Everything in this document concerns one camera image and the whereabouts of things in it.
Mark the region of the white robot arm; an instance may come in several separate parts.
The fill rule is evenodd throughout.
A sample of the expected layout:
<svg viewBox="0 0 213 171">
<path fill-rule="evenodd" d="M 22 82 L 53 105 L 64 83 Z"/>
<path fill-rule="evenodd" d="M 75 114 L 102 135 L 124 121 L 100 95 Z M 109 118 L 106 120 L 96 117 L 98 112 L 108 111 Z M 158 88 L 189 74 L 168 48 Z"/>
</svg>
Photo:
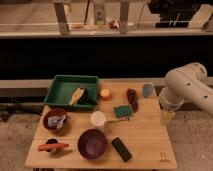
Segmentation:
<svg viewBox="0 0 213 171">
<path fill-rule="evenodd" d="M 160 121 L 166 126 L 186 100 L 213 116 L 213 88 L 205 84 L 207 70 L 200 63 L 174 68 L 165 75 L 166 86 L 158 96 Z"/>
</svg>

